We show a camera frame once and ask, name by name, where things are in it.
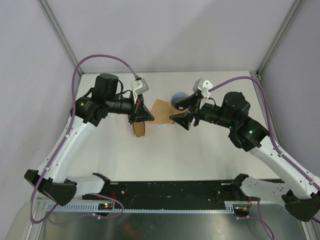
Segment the blue glass dripper cone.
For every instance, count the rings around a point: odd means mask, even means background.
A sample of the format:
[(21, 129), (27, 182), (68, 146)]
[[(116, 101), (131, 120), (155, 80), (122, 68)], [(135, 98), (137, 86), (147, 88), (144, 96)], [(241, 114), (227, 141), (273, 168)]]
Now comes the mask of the blue glass dripper cone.
[(177, 106), (177, 103), (186, 99), (187, 97), (188, 97), (188, 94), (186, 94), (185, 92), (177, 92), (171, 97), (170, 104), (176, 110), (179, 110), (179, 111), (185, 110), (185, 108), (181, 106)]

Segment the single brown coffee filter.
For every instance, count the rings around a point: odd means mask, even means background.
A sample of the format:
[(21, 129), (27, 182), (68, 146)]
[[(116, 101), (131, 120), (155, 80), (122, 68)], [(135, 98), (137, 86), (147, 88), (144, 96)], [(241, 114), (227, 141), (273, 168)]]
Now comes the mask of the single brown coffee filter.
[(147, 121), (146, 123), (154, 124), (154, 125), (173, 124), (174, 121), (170, 119), (170, 116), (181, 114), (186, 111), (187, 111), (186, 109), (185, 110), (175, 109), (169, 101), (156, 99), (150, 110), (150, 113), (154, 116), (154, 120)]

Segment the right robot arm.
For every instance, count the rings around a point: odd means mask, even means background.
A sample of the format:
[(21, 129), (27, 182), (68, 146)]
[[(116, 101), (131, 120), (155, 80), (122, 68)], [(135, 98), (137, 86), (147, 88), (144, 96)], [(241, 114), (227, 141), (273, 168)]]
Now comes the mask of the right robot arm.
[(226, 93), (221, 106), (207, 100), (200, 91), (192, 95), (178, 92), (170, 103), (180, 113), (169, 118), (186, 130), (200, 121), (229, 129), (228, 137), (236, 148), (261, 160), (282, 180), (273, 183), (241, 173), (232, 182), (231, 196), (237, 201), (245, 197), (270, 201), (284, 207), (296, 219), (310, 221), (320, 210), (319, 177), (290, 160), (271, 133), (249, 117), (251, 105), (241, 92)]

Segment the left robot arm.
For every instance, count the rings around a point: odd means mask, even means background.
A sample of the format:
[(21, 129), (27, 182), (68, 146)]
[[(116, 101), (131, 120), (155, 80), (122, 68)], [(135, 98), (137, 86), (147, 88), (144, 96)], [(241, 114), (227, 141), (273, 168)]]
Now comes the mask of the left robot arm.
[(110, 196), (110, 180), (100, 173), (75, 178), (67, 176), (77, 153), (101, 120), (108, 114), (126, 115), (130, 124), (155, 119), (144, 104), (143, 93), (149, 89), (146, 80), (138, 77), (132, 81), (129, 97), (123, 96), (124, 91), (117, 92), (120, 83), (116, 75), (98, 75), (94, 87), (75, 101), (64, 132), (48, 158), (38, 169), (29, 169), (24, 175), (39, 193), (59, 206), (89, 194), (100, 200)]

